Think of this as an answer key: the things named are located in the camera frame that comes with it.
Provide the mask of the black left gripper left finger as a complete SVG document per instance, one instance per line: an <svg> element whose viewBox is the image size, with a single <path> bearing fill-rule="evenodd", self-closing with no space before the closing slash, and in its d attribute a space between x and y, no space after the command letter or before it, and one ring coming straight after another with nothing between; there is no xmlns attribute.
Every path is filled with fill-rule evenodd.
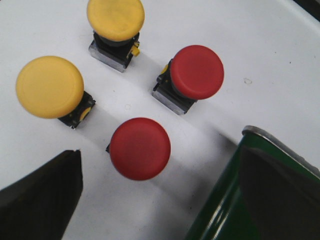
<svg viewBox="0 0 320 240"><path fill-rule="evenodd" d="M66 150L0 191L2 240L60 240L83 191L79 150Z"/></svg>

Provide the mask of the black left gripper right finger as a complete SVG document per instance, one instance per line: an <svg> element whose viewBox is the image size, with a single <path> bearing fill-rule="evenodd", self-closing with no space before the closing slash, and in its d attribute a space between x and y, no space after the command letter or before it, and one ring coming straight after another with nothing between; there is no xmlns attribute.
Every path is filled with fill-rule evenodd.
<svg viewBox="0 0 320 240"><path fill-rule="evenodd" d="M263 240L320 238L320 183L257 148L240 153L239 185Z"/></svg>

